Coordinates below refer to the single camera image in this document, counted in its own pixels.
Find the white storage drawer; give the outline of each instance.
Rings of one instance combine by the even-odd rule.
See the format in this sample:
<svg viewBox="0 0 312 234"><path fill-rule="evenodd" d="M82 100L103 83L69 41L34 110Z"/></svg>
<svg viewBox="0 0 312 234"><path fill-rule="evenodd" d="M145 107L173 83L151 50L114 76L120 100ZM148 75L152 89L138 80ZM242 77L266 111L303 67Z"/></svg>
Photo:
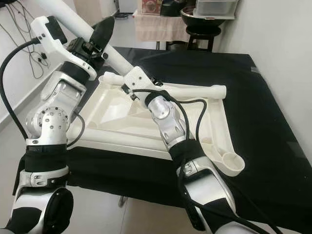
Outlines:
<svg viewBox="0 0 312 234"><path fill-rule="evenodd" d="M195 16L234 17L238 0L197 0Z"/></svg>

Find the black bowl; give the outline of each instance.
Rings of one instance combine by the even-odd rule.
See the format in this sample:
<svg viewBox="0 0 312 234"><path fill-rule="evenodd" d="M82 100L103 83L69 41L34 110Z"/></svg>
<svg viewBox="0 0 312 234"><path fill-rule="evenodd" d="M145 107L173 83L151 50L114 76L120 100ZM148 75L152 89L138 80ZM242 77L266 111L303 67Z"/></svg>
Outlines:
<svg viewBox="0 0 312 234"><path fill-rule="evenodd" d="M225 19L214 19L207 17L197 17L193 15L195 6L184 7L180 12L184 23L187 26L220 26Z"/></svg>

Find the stool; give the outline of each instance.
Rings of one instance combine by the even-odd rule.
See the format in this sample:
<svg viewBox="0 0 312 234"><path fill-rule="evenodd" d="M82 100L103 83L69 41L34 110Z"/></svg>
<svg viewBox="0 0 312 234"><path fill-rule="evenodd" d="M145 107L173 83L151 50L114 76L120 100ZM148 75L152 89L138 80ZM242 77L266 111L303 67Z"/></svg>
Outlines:
<svg viewBox="0 0 312 234"><path fill-rule="evenodd" d="M208 40L207 51L212 52L214 46L214 38L221 33L221 29L217 26L188 26L186 32L190 35L187 49L192 49L193 40Z"/></svg>

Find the white table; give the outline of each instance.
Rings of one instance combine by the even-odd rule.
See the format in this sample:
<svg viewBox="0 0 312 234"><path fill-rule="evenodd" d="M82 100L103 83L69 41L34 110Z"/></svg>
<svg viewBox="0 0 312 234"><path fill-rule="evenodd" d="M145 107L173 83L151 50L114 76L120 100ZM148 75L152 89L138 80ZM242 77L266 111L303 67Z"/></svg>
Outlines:
<svg viewBox="0 0 312 234"><path fill-rule="evenodd" d="M140 41L184 41L190 35L186 33L186 24L181 17L144 15L135 11L136 38Z"/></svg>

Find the black tablecloth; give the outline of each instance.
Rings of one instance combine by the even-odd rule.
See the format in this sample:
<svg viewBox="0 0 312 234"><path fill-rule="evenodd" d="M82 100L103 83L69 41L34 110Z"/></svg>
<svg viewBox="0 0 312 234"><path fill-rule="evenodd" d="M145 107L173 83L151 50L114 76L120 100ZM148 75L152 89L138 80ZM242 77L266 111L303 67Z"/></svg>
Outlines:
<svg viewBox="0 0 312 234"><path fill-rule="evenodd" d="M246 163L231 180L278 226L312 233L311 166L249 55L117 49L163 82L226 85L231 139ZM87 84L82 105L96 86ZM76 147L68 152L68 164L71 185L183 206L171 161ZM233 194L241 217L265 222L235 189Z"/></svg>

